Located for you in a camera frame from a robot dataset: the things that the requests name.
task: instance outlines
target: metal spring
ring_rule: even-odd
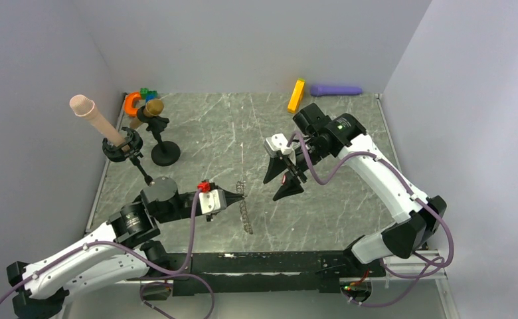
[[[238,181],[236,183],[236,192],[241,195],[245,195],[245,183],[242,181]],[[253,234],[253,228],[251,227],[251,223],[249,222],[249,214],[247,214],[247,205],[245,204],[245,199],[240,201],[240,214],[241,221],[243,223],[243,229],[248,234]]]

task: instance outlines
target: white wall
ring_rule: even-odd
[[[447,201],[462,318],[518,318],[518,1],[433,0],[384,109],[407,176]]]
[[[104,156],[68,106],[78,93],[116,119],[120,91],[68,0],[0,0],[0,296],[5,267],[79,239]],[[0,318],[14,318],[11,302]]]
[[[73,0],[122,90],[382,92],[430,0]]]

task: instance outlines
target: yellow block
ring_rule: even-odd
[[[292,91],[292,96],[290,96],[290,102],[288,102],[288,112],[292,114],[296,114],[296,112],[298,112],[298,106],[300,106],[300,101],[302,101],[302,96],[304,95],[305,85],[306,83],[302,78],[299,78],[298,81],[296,81],[294,91]]]

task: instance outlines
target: gray marble floor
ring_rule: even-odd
[[[278,179],[267,185],[262,180],[268,156],[262,146],[266,136],[289,135],[296,127],[286,112],[289,94],[168,94],[163,116],[171,121],[164,140],[179,144],[180,160],[170,167],[151,161],[155,140],[145,125],[138,129],[143,138],[142,165],[154,178],[169,176],[180,192],[194,191],[202,179],[234,191],[238,180],[246,183],[246,204],[254,234],[244,232],[238,205],[229,207],[207,223],[197,219],[195,252],[306,251],[344,249],[352,240],[371,234],[392,219],[386,207],[368,185],[348,167],[340,170],[326,186],[309,177],[305,192],[278,202],[272,196]],[[395,164],[383,115],[372,94],[360,96],[304,96],[302,106],[311,102],[332,118],[348,112],[367,128],[384,155]],[[122,125],[130,118],[125,116]],[[337,163],[328,157],[316,165],[320,176]],[[111,163],[93,218],[93,227],[134,199],[145,184],[129,162]],[[187,250],[189,220],[160,225],[159,240],[171,253]]]

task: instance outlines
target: beige object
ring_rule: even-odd
[[[112,126],[104,116],[99,112],[93,100],[85,95],[76,95],[69,100],[69,106],[80,118],[89,121],[104,137],[106,137],[114,146],[118,146],[124,142],[124,137]],[[124,146],[123,151],[128,151],[130,147]]]
[[[143,115],[147,116],[148,118],[152,118],[154,116],[160,115],[161,111],[163,111],[164,107],[165,107],[165,105],[163,105],[163,102],[160,99],[154,98],[153,100],[147,101],[147,103],[145,104],[145,108],[143,109],[142,112],[143,112]],[[143,124],[143,122],[140,121],[136,116],[130,122],[130,128],[135,130],[142,124]]]

